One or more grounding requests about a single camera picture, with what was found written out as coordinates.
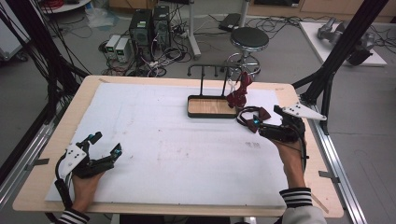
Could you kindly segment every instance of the metal rail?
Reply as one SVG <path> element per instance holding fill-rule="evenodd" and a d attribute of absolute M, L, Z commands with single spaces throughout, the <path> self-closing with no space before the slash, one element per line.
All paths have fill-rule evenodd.
<path fill-rule="evenodd" d="M 319 112 L 316 105 L 309 105 L 308 107 Z M 358 199 L 356 198 L 355 193 L 350 186 L 349 180 L 347 179 L 347 174 L 344 170 L 343 164 L 340 161 L 340 158 L 338 157 L 337 151 L 335 150 L 334 144 L 332 143 L 332 139 L 320 127 L 319 121 L 310 119 L 309 123 L 312 124 L 312 126 L 318 132 L 318 138 L 320 140 L 323 153 L 327 159 L 327 163 L 332 175 L 334 177 L 338 177 L 339 179 L 339 183 L 334 183 L 334 185 L 339 189 L 339 193 L 341 193 L 351 221 L 355 224 L 366 224 L 366 218 L 364 217 Z"/>
<path fill-rule="evenodd" d="M 21 158 L 18 160 L 14 168 L 8 174 L 6 180 L 0 188 L 0 211 L 7 203 L 9 197 L 17 189 L 17 186 L 22 182 L 23 178 L 29 173 L 29 166 L 31 166 L 36 158 L 39 156 L 44 146 L 50 140 L 54 131 L 54 122 L 43 124 L 29 147 L 24 151 Z"/>

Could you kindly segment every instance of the round stool seat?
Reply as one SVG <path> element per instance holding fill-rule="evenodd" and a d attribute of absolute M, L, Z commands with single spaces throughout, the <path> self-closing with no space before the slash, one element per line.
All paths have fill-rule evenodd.
<path fill-rule="evenodd" d="M 259 51 L 267 47 L 269 38 L 257 28 L 241 27 L 231 32 L 231 42 L 240 49 Z"/>

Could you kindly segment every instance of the striped sleeve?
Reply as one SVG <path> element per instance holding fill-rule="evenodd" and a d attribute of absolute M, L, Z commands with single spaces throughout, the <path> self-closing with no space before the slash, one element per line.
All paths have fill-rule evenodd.
<path fill-rule="evenodd" d="M 86 215 L 72 208 L 66 208 L 56 224 L 86 224 L 89 220 Z"/>
<path fill-rule="evenodd" d="M 312 206 L 311 189 L 309 188 L 284 189 L 279 194 L 288 208 Z"/>

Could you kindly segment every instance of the hand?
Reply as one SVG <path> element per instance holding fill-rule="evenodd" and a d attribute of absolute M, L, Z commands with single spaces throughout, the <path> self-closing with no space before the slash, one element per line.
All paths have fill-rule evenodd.
<path fill-rule="evenodd" d="M 305 188 L 300 142 L 288 144 L 276 140 L 271 140 L 271 142 L 276 145 L 279 151 L 280 159 L 283 162 L 283 170 L 288 179 L 289 189 Z"/>
<path fill-rule="evenodd" d="M 85 213 L 93 201 L 93 196 L 96 192 L 99 179 L 105 172 L 95 175 L 90 178 L 81 179 L 73 175 L 73 186 L 75 192 L 75 200 L 72 208 L 80 213 Z"/>

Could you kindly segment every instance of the gray floor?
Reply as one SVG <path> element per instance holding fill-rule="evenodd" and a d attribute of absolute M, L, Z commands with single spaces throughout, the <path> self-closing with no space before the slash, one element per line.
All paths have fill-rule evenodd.
<path fill-rule="evenodd" d="M 77 10 L 58 17 L 62 22 L 70 22 L 83 16 L 83 11 Z M 197 19 L 197 27 L 206 21 L 211 21 L 211 18 Z M 99 44 L 111 34 L 124 33 L 129 22 L 120 19 L 116 20 L 114 27 L 93 28 L 90 31 L 85 19 L 73 24 L 74 34 L 69 33 L 64 38 L 93 74 L 101 74 L 106 69 L 106 61 L 98 51 Z M 216 26 L 215 22 L 205 24 L 205 27 Z M 385 30 L 386 26 L 377 25 L 377 28 Z M 392 36 L 396 36 L 396 27 L 390 28 L 393 30 Z M 187 77 L 187 67 L 191 63 L 222 63 L 230 54 L 237 52 L 229 42 L 229 35 L 198 35 L 197 41 L 202 58 L 197 62 L 175 63 L 166 67 L 165 77 L 199 78 L 199 73 Z M 375 47 L 375 50 L 388 63 L 387 66 L 342 66 L 337 72 L 332 88 L 329 132 L 368 223 L 396 223 L 396 177 L 393 173 L 396 171 L 396 57 L 384 48 Z M 270 40 L 265 51 L 255 55 L 262 64 L 262 72 L 256 76 L 259 82 L 293 83 L 320 67 L 320 61 L 303 32 L 295 27 L 285 27 Z M 47 83 L 32 62 L 13 61 L 0 67 L 1 164 L 45 105 L 46 87 Z M 14 196 L 0 211 L 0 223 L 48 222 L 41 213 L 13 211 Z M 105 216 L 91 217 L 92 223 L 109 223 Z M 258 223 L 273 221 L 271 218 L 258 219 Z M 349 220 L 344 216 L 329 218 L 328 222 L 349 223 Z"/>

